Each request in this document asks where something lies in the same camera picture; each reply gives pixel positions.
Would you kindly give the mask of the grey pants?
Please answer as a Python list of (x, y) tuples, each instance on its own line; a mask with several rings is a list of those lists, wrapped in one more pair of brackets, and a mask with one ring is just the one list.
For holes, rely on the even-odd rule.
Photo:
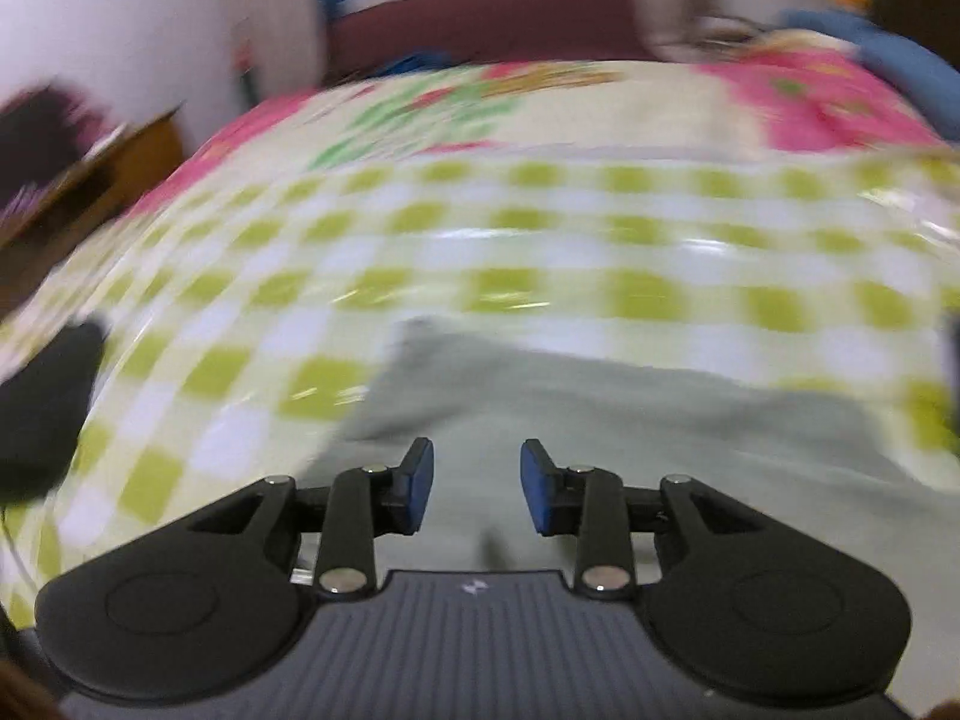
[(850, 398), (555, 355), (418, 319), (395, 332), (299, 481), (395, 463), (417, 437), (436, 452), (427, 518), (414, 539), (382, 544), (384, 567), (569, 569), (573, 544), (534, 532), (521, 491), (519, 450), (535, 439), (558, 465), (633, 486), (693, 476), (871, 564), (913, 612), (896, 697), (926, 710), (957, 695), (957, 496), (898, 465)]

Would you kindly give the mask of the brown wooden bedside table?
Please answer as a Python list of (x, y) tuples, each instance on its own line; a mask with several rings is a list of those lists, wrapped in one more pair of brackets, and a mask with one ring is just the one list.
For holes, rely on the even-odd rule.
[(179, 109), (119, 133), (76, 163), (24, 215), (2, 223), (2, 317), (36, 293), (55, 265), (98, 227), (130, 210), (185, 161)]

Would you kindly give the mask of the green checkered bed cover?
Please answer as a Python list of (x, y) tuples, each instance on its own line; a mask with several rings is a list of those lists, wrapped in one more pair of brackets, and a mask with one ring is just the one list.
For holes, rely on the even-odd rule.
[(958, 305), (958, 166), (459, 160), (221, 171), (83, 242), (2, 325), (13, 371), (107, 323), (64, 487), (2, 522), (2, 600), (322, 445), (402, 320), (865, 401), (958, 484), (937, 325)]

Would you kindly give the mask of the pink floral bed sheet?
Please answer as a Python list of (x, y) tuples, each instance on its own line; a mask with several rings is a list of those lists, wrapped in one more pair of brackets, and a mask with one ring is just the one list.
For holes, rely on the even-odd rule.
[(918, 106), (848, 41), (778, 29), (709, 64), (508, 62), (416, 71), (270, 99), (135, 203), (153, 213), (237, 169), (252, 177), (479, 149), (594, 149), (706, 161), (942, 151)]

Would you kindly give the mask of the blue cloth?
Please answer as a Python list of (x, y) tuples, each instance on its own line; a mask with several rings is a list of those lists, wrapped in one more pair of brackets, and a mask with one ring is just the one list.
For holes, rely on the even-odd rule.
[(782, 10), (778, 25), (853, 44), (866, 70), (893, 86), (940, 137), (958, 142), (958, 70), (940, 55), (849, 11)]

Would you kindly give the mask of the maroon headboard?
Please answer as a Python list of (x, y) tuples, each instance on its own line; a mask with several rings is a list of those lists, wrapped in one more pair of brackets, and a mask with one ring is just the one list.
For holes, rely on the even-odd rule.
[(414, 55), (444, 67), (534, 60), (654, 60), (635, 0), (319, 0), (325, 81)]

